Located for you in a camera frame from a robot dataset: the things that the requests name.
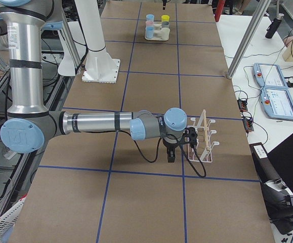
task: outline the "blue tablet device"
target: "blue tablet device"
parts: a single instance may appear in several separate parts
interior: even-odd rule
[[[260,87],[288,89],[280,66],[277,64],[255,63],[253,72]]]
[[[293,100],[289,90],[263,87],[261,103],[268,117],[293,120]]]

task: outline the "pink cup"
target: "pink cup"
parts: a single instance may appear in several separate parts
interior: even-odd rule
[[[145,22],[146,26],[153,26],[154,25],[154,22],[152,20],[147,20]]]

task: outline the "white table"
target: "white table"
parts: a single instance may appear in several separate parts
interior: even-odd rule
[[[222,15],[220,21],[217,23],[228,66],[232,62],[232,58],[229,57],[234,57],[250,20],[251,16]],[[282,58],[282,54],[286,50],[286,48],[282,49],[284,44],[281,37],[276,33],[272,39],[265,38],[266,29],[270,25],[270,23],[271,21],[268,17],[264,17],[262,19],[244,56],[246,57],[253,54],[268,55],[274,52],[277,53],[269,56],[260,55],[243,58],[232,79],[233,85],[235,85],[234,90],[239,90],[239,88],[236,87],[239,86],[241,90],[245,91],[248,94],[249,97],[257,96],[259,94],[259,91],[248,86],[246,76],[243,70],[245,66],[253,66],[253,64],[256,62],[270,64],[275,63],[280,65],[282,69],[293,66],[293,62],[285,62]],[[254,80],[252,68],[247,67],[245,69],[248,75],[249,84],[253,87],[259,88],[256,81]],[[284,76],[293,76],[293,67],[282,70],[282,73]],[[293,99],[293,88],[289,90]],[[252,115],[254,115],[255,104],[257,103],[257,101],[258,98],[248,100],[247,107]],[[269,119],[266,116],[260,102],[257,103],[254,121],[263,126],[268,132],[269,139],[264,145],[268,152],[270,152],[285,138],[293,133],[293,121],[280,121],[275,119]],[[248,143],[263,143],[267,138],[265,132],[255,124],[254,130],[254,132],[251,132],[248,135]],[[288,237],[288,242],[290,242],[291,236],[281,235],[274,225],[272,225],[272,229],[276,242],[280,242],[284,237]]]

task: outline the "red pole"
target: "red pole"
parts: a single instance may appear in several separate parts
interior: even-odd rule
[[[219,18],[221,17],[224,4],[225,4],[225,0],[219,0],[219,2],[217,4],[217,9],[215,11],[215,21],[216,22],[218,22],[219,21]]]

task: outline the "yellow cup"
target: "yellow cup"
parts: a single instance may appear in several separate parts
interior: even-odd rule
[[[169,19],[170,19],[170,16],[169,15],[162,15],[161,16],[161,22],[164,22],[164,21],[169,21]]]

